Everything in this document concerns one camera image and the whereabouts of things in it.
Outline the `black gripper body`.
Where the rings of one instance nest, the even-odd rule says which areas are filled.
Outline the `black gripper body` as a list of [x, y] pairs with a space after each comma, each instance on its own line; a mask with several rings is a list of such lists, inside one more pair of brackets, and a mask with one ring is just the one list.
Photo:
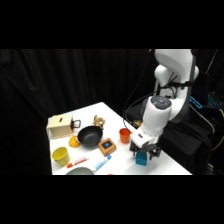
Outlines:
[[135, 131], [130, 135], [131, 144], [136, 145], [140, 151], [150, 152], [158, 143], [159, 137], [147, 135], [143, 132]]

